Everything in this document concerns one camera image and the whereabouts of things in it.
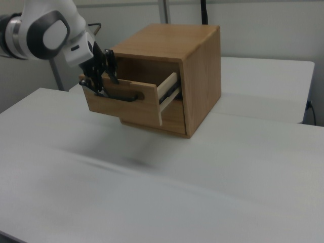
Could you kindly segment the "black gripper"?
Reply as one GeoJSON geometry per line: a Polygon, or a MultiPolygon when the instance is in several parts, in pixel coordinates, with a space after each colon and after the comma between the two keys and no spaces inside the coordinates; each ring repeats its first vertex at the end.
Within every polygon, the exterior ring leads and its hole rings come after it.
{"type": "Polygon", "coordinates": [[[103,87],[102,73],[106,71],[110,80],[114,84],[119,84],[116,77],[117,61],[113,50],[106,49],[105,54],[102,52],[97,42],[93,45],[93,57],[78,65],[84,75],[79,76],[79,85],[97,96],[109,98],[109,94],[103,87]]]}

